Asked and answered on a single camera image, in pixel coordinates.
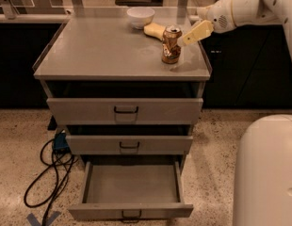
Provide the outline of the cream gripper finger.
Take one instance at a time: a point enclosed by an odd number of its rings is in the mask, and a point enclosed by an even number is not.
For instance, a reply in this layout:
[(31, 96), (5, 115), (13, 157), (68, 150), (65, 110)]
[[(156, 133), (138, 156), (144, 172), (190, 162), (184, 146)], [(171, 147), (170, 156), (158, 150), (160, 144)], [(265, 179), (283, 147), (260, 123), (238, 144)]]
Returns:
[(210, 21), (203, 20), (195, 23), (191, 29), (184, 35), (182, 35), (178, 40), (177, 44), (180, 47), (184, 47), (193, 44), (199, 40), (206, 39), (214, 31), (214, 26)]

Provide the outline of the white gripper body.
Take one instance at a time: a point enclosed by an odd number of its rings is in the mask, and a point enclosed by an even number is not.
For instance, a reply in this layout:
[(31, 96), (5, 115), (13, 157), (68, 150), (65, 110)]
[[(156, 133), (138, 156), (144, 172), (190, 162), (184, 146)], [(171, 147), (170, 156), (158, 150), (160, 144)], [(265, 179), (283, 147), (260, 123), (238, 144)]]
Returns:
[(260, 0), (218, 0), (213, 5), (197, 8), (199, 24), (210, 32), (224, 33), (239, 26), (259, 23)]

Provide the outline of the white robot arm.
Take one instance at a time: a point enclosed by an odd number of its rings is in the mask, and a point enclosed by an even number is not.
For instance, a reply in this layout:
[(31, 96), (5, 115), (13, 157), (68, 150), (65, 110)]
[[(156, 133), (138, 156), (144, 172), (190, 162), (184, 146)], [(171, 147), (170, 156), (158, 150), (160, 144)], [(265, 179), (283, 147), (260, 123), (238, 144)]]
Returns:
[[(180, 46), (246, 24), (281, 24), (292, 62), (292, 0), (219, 0), (197, 14)], [(261, 118), (240, 140), (233, 226), (292, 226), (292, 115)]]

